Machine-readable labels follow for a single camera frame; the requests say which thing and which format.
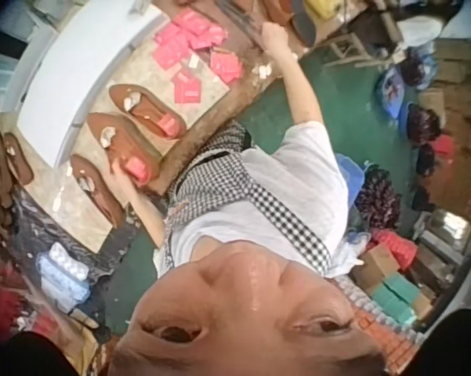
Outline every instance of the pink tag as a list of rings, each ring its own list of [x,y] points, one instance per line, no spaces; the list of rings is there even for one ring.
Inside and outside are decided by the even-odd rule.
[[[177,34],[169,43],[178,56],[178,61],[191,54],[190,49],[188,49],[187,36],[183,31]]]
[[[201,82],[197,78],[187,83],[179,82],[174,86],[174,100],[176,103],[200,103],[201,92]]]
[[[124,168],[134,176],[138,182],[143,183],[147,181],[147,166],[138,157],[130,157],[125,163]]]
[[[204,34],[211,25],[209,20],[206,20],[201,14],[192,9],[182,11],[179,15],[174,17],[172,22],[195,35]]]
[[[174,137],[179,132],[179,124],[171,114],[165,114],[157,124],[168,137]]]
[[[188,30],[183,30],[185,37],[187,37],[188,43],[191,45],[191,42],[197,39],[197,35],[189,32]]]
[[[230,84],[231,82],[237,80],[240,78],[237,74],[233,73],[225,73],[225,74],[220,74],[219,78],[221,78],[221,81],[223,81],[225,84]]]
[[[177,57],[172,54],[172,50],[168,45],[159,45],[157,49],[151,53],[151,55],[157,64],[165,70],[169,69],[178,62]]]
[[[193,79],[195,79],[195,76],[188,69],[182,68],[174,75],[172,78],[172,83],[174,83],[174,85],[186,84]]]
[[[178,24],[181,27],[183,27],[186,22],[188,22],[189,20],[192,20],[197,15],[198,15],[197,12],[193,11],[190,8],[187,8],[187,9],[183,10],[180,14],[178,14],[176,17],[174,17],[172,22],[174,22],[175,24]]]
[[[212,46],[211,37],[208,34],[203,34],[190,41],[190,47],[197,51],[199,49],[207,49]]]
[[[220,45],[228,37],[228,33],[221,26],[212,24],[207,30],[207,35],[213,45]]]
[[[231,53],[212,53],[210,67],[219,76],[221,74],[241,75],[242,70],[241,61]]]
[[[181,29],[175,25],[174,23],[170,22],[167,25],[165,25],[155,36],[154,40],[159,44],[159,45],[164,45],[165,43],[169,42],[171,39],[174,38],[175,35],[177,35]]]

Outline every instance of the teal box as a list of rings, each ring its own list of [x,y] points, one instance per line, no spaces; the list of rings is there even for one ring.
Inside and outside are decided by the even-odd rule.
[[[386,315],[399,324],[410,325],[415,321],[416,315],[413,309],[384,284],[376,288],[372,298]]]
[[[413,304],[420,292],[414,284],[409,282],[400,273],[395,273],[385,278],[383,284],[409,305]]]

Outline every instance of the eye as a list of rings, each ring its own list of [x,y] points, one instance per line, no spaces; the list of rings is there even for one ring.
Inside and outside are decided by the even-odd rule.
[[[155,329],[143,327],[143,329],[155,337],[172,343],[190,343],[201,333],[200,329],[191,330],[182,327],[159,327]]]
[[[333,319],[322,317],[311,320],[307,324],[299,324],[295,329],[311,335],[340,335],[350,330],[351,321],[346,324],[338,324]]]

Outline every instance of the yellow object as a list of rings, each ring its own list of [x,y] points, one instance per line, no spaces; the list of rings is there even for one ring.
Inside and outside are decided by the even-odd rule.
[[[334,17],[343,6],[343,0],[306,0],[306,2],[318,16],[326,20]]]

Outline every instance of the hand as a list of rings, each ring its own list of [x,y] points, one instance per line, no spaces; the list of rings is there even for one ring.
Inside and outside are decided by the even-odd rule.
[[[266,53],[275,60],[291,55],[288,44],[288,32],[277,23],[265,22],[261,28],[261,39]]]
[[[118,186],[120,186],[122,192],[124,192],[127,199],[131,202],[135,200],[139,196],[138,190],[136,189],[136,186],[132,182],[129,175],[124,170],[122,170],[120,159],[114,159],[113,163],[111,164],[111,169],[113,170],[114,179],[116,180]]]

